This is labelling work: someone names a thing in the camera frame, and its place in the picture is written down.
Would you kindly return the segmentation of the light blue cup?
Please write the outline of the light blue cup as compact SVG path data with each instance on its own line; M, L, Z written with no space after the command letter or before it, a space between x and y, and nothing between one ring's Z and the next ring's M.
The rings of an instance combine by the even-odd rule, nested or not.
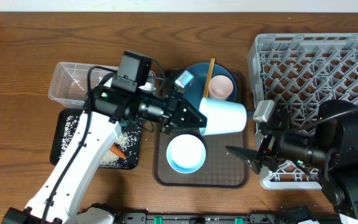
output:
M239 103L203 98L199 111L207 118L206 126L199 129L202 136L239 133L247 124L247 111Z

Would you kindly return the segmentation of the light blue rice bowl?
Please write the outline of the light blue rice bowl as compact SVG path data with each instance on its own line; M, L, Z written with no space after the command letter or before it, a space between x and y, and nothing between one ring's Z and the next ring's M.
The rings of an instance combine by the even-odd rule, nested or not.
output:
M181 134L169 142L166 158L173 170L190 174L203 166L206 160L206 146L198 136Z

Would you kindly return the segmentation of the orange carrot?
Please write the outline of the orange carrot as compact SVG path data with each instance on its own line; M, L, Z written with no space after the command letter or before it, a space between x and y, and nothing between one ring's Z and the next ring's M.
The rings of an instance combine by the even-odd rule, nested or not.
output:
M113 153L113 154L115 154L115 155L117 155L119 158L121 158L121 159L125 159L126 158L126 155L115 145L115 144L113 144L110 148L109 148L109 150Z

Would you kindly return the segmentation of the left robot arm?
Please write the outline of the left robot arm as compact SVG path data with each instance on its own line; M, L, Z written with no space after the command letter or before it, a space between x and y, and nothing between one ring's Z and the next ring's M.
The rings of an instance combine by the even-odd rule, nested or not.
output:
M43 187L25 209L10 208L3 223L114 223L115 214L91 207L78 211L99 164L121 135L121 122L137 118L162 124L162 132L204 128L207 118L182 93L159 98L98 85L88 91L77 129Z

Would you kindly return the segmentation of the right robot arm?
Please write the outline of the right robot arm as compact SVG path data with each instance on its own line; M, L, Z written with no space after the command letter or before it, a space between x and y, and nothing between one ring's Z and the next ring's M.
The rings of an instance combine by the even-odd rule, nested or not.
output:
M281 160L292 161L321 186L336 212L358 220L358 105L328 100L318 120L292 128L286 108L272 100L259 102L253 119L263 135L258 150L227 146L256 174L275 172Z

